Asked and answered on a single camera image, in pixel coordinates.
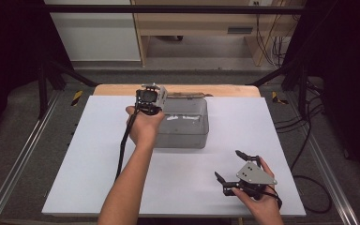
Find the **hand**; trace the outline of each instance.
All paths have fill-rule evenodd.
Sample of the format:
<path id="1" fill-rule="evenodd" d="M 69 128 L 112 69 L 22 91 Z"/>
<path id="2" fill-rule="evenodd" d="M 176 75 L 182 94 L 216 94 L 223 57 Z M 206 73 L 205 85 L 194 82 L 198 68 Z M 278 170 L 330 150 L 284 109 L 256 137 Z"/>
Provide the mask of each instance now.
<path id="1" fill-rule="evenodd" d="M 267 163 L 261 158 L 262 169 L 274 178 L 273 172 L 271 172 Z M 265 191 L 275 194 L 274 186 L 266 187 Z M 262 197 L 256 201 L 251 199 L 244 191 L 233 188 L 232 192 L 241 200 L 244 205 L 250 210 L 252 215 L 261 225 L 265 224 L 283 224 L 282 218 L 279 213 L 277 200 L 268 195 L 262 195 Z"/>
<path id="2" fill-rule="evenodd" d="M 129 116 L 134 114 L 133 106 L 127 106 L 126 110 Z M 143 112 L 138 112 L 130 131 L 131 140 L 135 144 L 143 143 L 154 145 L 160 122 L 164 117 L 165 114 L 163 112 L 159 112 L 156 115 L 146 115 Z"/>

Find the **white tabletop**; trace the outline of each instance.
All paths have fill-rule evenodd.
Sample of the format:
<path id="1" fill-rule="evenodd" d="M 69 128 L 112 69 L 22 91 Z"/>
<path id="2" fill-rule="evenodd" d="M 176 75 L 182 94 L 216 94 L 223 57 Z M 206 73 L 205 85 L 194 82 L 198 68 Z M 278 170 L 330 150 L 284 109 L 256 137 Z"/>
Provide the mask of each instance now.
<path id="1" fill-rule="evenodd" d="M 91 96 L 42 213 L 98 216 L 113 184 L 119 146 L 135 97 Z M 305 216 L 292 174 L 262 97 L 207 97 L 209 134 L 204 149 L 154 150 L 140 217 L 245 217 L 236 197 L 226 197 L 214 172 L 226 181 L 245 165 L 235 150 L 264 158 L 283 201 L 282 216 Z M 127 142 L 124 165 L 134 143 Z"/>

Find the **wall outlet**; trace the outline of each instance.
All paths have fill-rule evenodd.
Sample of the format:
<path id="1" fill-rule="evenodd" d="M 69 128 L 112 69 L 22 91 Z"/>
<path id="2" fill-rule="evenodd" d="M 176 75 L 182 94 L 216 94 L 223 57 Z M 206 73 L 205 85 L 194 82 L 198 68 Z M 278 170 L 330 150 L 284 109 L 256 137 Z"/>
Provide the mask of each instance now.
<path id="1" fill-rule="evenodd" d="M 249 0 L 250 7 L 269 7 L 273 4 L 273 0 Z"/>

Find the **gray box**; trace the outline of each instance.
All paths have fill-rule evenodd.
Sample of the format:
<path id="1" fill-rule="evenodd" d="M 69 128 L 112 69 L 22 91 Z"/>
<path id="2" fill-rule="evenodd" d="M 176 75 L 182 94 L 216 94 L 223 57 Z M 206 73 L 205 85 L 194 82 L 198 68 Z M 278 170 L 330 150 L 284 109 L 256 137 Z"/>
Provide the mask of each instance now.
<path id="1" fill-rule="evenodd" d="M 204 98 L 167 98 L 156 148 L 204 148 L 209 133 Z"/>

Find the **human arm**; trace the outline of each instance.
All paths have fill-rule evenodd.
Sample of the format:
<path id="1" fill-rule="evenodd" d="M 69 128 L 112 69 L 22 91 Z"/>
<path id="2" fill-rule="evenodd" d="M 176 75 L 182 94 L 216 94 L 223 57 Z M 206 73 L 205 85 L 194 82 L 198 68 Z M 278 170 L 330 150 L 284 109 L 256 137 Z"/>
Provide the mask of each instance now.
<path id="1" fill-rule="evenodd" d="M 127 107 L 133 114 L 134 107 Z M 134 225 L 139 216 L 143 187 L 153 153 L 163 112 L 146 115 L 139 112 L 130 131 L 136 144 L 124 170 L 120 173 L 101 208 L 98 224 Z"/>
<path id="2" fill-rule="evenodd" d="M 262 168 L 270 176 L 274 177 L 273 172 L 267 163 L 261 158 Z M 274 186 L 266 187 L 265 191 L 275 194 Z M 282 225 L 283 221 L 279 213 L 277 200 L 271 196 L 263 195 L 258 201 L 251 199 L 244 191 L 233 188 L 232 192 L 247 206 L 252 215 L 261 225 Z"/>

